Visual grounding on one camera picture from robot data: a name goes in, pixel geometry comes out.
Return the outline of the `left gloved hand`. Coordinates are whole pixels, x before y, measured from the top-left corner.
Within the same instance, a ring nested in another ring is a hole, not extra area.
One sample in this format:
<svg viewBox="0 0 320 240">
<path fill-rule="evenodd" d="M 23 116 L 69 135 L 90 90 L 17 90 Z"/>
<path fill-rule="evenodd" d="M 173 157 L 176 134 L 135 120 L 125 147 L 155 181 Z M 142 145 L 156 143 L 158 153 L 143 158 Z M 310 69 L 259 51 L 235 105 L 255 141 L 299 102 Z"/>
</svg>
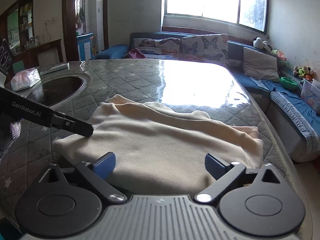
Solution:
<svg viewBox="0 0 320 240">
<path fill-rule="evenodd" d="M 0 160 L 8 154 L 9 148 L 21 133 L 21 120 L 1 114 Z"/>
</svg>

